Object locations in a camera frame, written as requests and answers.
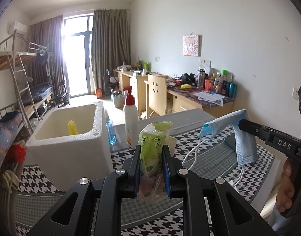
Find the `black chair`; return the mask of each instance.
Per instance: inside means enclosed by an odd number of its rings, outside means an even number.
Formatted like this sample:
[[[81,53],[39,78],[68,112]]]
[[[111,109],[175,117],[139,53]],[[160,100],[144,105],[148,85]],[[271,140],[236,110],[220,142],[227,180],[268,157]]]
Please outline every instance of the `black chair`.
[[[62,104],[61,100],[63,100],[63,98],[65,98],[66,95],[67,95],[67,93],[66,93],[66,77],[64,77],[63,80],[60,82],[59,87],[58,87],[58,91],[56,93],[58,93],[58,94],[55,97],[50,99],[50,101],[54,102],[54,108],[55,108],[55,105],[56,105],[57,101],[59,101],[61,103],[61,105],[64,106]]]

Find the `styrofoam box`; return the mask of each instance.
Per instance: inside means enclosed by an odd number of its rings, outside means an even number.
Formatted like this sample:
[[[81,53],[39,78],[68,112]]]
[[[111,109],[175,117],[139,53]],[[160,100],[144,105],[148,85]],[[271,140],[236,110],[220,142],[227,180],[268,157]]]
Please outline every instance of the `styrofoam box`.
[[[113,171],[102,102],[53,109],[38,124],[26,144],[27,152],[60,191],[82,177],[99,179]],[[69,135],[73,120],[78,134]]]

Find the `green leaf print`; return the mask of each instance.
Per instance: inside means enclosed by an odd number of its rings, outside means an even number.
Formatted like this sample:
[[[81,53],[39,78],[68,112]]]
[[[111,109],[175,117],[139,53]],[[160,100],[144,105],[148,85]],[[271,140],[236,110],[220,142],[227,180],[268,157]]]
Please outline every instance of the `green leaf print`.
[[[147,167],[147,172],[150,172],[153,169],[154,166]]]

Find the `metal bolt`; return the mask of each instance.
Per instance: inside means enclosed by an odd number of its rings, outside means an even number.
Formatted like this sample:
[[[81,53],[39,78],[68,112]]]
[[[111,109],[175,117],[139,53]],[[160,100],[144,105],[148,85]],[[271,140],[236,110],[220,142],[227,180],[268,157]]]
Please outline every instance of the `metal bolt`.
[[[80,184],[87,184],[90,180],[87,177],[83,177],[79,180]]]
[[[215,181],[216,181],[216,183],[218,183],[218,184],[223,184],[223,183],[225,183],[225,179],[223,179],[222,177],[216,178]]]
[[[180,169],[179,173],[182,174],[182,175],[186,175],[186,174],[189,173],[189,171],[187,169]]]
[[[123,175],[125,173],[125,169],[117,169],[115,171],[118,175]]]

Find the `houndstooth tablecloth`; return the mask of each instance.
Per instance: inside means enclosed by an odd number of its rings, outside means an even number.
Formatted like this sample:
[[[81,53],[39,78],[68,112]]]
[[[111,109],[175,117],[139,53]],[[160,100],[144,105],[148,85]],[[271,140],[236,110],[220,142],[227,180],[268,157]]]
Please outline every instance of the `houndstooth tablecloth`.
[[[175,136],[177,145],[174,157],[183,160],[197,145],[199,133],[200,128]],[[241,168],[237,166],[236,153],[223,142],[233,134],[233,129],[227,127],[210,142],[202,145],[193,171],[208,179],[217,176],[223,176],[228,181],[238,178]],[[113,167],[121,168],[123,161],[132,157],[133,152],[128,149],[111,154]],[[259,159],[253,166],[245,166],[244,177],[238,184],[240,194],[249,202],[259,191],[274,160],[274,156],[259,145],[257,152]],[[185,162],[185,167],[189,167],[193,159],[194,156],[191,155]],[[37,165],[25,167],[17,194],[17,234],[26,235],[63,194],[49,182]],[[155,205],[136,199],[122,199],[121,215],[123,236],[182,235],[181,199],[165,199]]]

